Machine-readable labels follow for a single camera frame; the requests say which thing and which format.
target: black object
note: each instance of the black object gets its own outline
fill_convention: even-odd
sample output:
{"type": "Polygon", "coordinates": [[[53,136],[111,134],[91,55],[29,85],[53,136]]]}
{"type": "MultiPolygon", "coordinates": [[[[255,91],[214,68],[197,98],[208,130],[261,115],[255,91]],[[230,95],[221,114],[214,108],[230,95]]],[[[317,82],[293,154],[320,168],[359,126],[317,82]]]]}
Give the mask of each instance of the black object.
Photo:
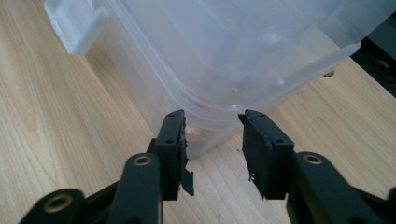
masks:
{"type": "MultiPolygon", "coordinates": [[[[383,200],[350,187],[323,156],[295,153],[294,143],[264,114],[247,110],[239,118],[249,179],[262,198],[288,195],[291,223],[396,223],[396,188],[383,200]]],[[[128,159],[119,182],[88,198],[78,189],[52,192],[21,223],[162,223],[162,201],[177,200],[180,185],[193,195],[184,129],[182,110],[167,115],[148,152],[128,159]]]]}
{"type": "Polygon", "coordinates": [[[323,156],[293,151],[292,141],[264,114],[247,110],[243,152],[262,197],[284,199],[291,223],[396,223],[396,189],[385,201],[354,189],[323,156]]]}
{"type": "Polygon", "coordinates": [[[88,198],[78,189],[60,189],[40,199],[25,223],[162,223],[162,201],[177,200],[178,187],[193,195],[186,170],[184,111],[168,114],[147,153],[128,159],[119,182],[88,198]]]}
{"type": "Polygon", "coordinates": [[[361,41],[351,58],[396,97],[396,13],[361,41]]]}

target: plastic tab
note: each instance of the plastic tab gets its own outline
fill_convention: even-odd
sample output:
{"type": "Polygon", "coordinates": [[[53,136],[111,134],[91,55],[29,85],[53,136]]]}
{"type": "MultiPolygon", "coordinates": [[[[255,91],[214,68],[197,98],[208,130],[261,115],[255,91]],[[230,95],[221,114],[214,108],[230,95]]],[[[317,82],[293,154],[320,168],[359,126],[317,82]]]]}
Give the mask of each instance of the plastic tab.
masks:
{"type": "Polygon", "coordinates": [[[87,53],[109,18],[100,0],[46,0],[45,9],[67,52],[75,55],[87,53]]]}

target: wooden table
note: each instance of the wooden table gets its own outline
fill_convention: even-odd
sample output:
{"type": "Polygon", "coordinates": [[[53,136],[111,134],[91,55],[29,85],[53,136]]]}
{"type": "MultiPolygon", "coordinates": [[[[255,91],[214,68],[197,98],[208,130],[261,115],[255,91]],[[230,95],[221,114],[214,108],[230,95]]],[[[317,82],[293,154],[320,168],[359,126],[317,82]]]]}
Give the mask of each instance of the wooden table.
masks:
{"type": "MultiPolygon", "coordinates": [[[[43,4],[0,1],[0,223],[56,189],[113,183],[154,137],[101,46],[67,54],[43,4]]],[[[351,60],[270,117],[351,185],[380,197],[396,186],[396,100],[351,60]]],[[[240,148],[241,134],[190,161],[196,195],[164,203],[165,223],[288,223],[285,202],[262,201],[248,182],[240,148]]]]}

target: metal screw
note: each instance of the metal screw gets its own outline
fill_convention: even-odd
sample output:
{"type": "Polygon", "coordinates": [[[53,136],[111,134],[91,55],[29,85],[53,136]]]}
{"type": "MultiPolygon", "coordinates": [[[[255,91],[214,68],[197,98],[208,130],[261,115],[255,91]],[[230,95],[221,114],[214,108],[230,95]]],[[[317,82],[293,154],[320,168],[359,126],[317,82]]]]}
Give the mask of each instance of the metal screw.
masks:
{"type": "Polygon", "coordinates": [[[333,77],[334,76],[334,70],[326,73],[325,75],[323,75],[324,77],[333,77]]]}
{"type": "Polygon", "coordinates": [[[315,155],[305,155],[303,156],[303,159],[309,163],[315,164],[315,165],[319,165],[323,163],[323,160],[315,155]]]}
{"type": "Polygon", "coordinates": [[[136,158],[136,159],[134,160],[134,164],[135,164],[135,165],[138,165],[138,166],[147,165],[147,164],[149,164],[149,163],[151,163],[151,158],[150,158],[150,157],[147,157],[147,156],[141,156],[141,157],[136,158]]]}
{"type": "Polygon", "coordinates": [[[73,202],[72,196],[68,194],[59,194],[47,201],[44,205],[44,211],[46,213],[59,212],[69,206],[71,202],[73,202]]]}

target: translucent plastic container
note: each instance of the translucent plastic container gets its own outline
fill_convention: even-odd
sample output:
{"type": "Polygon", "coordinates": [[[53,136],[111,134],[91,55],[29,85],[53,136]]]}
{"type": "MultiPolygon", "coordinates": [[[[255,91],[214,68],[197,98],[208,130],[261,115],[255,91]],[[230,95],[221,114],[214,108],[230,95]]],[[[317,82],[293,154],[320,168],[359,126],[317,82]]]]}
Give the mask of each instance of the translucent plastic container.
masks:
{"type": "Polygon", "coordinates": [[[189,157],[355,52],[394,0],[47,0],[69,53],[99,39],[154,133],[184,109],[189,157]]]}

